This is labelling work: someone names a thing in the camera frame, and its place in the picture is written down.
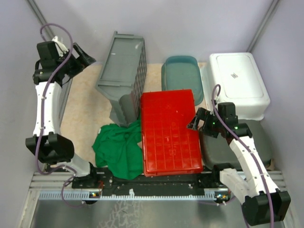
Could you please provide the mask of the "teal translucent plastic tub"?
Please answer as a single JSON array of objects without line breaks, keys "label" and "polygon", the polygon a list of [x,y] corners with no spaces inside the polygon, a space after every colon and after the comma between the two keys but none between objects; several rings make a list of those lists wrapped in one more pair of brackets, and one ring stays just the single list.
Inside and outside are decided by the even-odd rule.
[{"label": "teal translucent plastic tub", "polygon": [[204,97],[200,68],[192,56],[172,56],[161,68],[161,89],[163,91],[190,89],[194,104],[198,106]]}]

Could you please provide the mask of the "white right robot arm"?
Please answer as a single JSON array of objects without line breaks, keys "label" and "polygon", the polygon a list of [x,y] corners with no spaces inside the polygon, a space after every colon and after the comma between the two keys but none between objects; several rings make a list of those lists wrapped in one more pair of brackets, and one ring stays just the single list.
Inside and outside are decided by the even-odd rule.
[{"label": "white right robot arm", "polygon": [[241,204],[247,224],[251,226],[283,221],[291,197],[280,190],[271,179],[255,146],[254,137],[246,123],[240,123],[234,103],[219,103],[213,111],[200,107],[188,129],[205,136],[217,138],[221,135],[235,154],[244,177],[230,163],[215,165],[212,182],[218,188],[227,186]]}]

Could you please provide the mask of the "large white plastic container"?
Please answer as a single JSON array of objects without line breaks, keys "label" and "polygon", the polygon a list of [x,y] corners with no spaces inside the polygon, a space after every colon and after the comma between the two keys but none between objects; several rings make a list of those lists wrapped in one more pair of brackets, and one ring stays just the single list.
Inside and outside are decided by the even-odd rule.
[{"label": "large white plastic container", "polygon": [[251,53],[211,54],[200,73],[208,110],[213,110],[212,91],[219,84],[221,91],[216,101],[233,102],[239,119],[264,118],[270,97]]}]

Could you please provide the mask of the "grey plastic bin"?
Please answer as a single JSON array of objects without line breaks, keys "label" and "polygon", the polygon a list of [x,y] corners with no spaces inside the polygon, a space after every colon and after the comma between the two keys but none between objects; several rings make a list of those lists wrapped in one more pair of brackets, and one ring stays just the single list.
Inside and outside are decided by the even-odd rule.
[{"label": "grey plastic bin", "polygon": [[96,90],[109,100],[110,119],[115,124],[127,127],[138,119],[146,74],[144,38],[115,31],[95,84]]}]

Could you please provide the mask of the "red plastic crate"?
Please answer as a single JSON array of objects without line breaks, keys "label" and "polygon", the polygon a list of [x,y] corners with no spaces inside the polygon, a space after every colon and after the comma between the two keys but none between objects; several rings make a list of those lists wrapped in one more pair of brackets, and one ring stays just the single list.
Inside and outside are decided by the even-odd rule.
[{"label": "red plastic crate", "polygon": [[143,173],[147,177],[203,171],[199,133],[187,128],[195,116],[190,89],[141,96]]}]

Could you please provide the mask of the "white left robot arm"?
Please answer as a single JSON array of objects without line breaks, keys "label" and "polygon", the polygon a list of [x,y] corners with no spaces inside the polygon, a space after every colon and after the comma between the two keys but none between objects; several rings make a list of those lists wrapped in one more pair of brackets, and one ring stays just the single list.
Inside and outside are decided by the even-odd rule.
[{"label": "white left robot arm", "polygon": [[59,103],[65,76],[75,77],[95,59],[77,43],[73,43],[73,50],[78,57],[74,57],[71,50],[55,40],[38,43],[37,50],[40,59],[35,64],[33,74],[37,117],[33,135],[25,140],[25,145],[35,155],[37,163],[53,165],[53,171],[67,169],[92,189],[98,185],[99,177],[90,162],[75,154],[72,141],[62,136]]}]

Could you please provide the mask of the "grey plastic tub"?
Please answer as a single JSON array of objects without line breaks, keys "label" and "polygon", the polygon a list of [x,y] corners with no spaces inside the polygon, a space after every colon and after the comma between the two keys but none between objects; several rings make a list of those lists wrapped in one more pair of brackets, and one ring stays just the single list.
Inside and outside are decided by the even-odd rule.
[{"label": "grey plastic tub", "polygon": [[[259,121],[239,120],[240,123],[246,123],[253,134],[256,149],[265,167],[268,167],[273,158],[272,144],[269,136]],[[212,170],[215,165],[229,163],[236,170],[242,170],[237,157],[229,147],[226,139],[221,135],[217,138],[199,134],[199,142],[204,165]]]}]

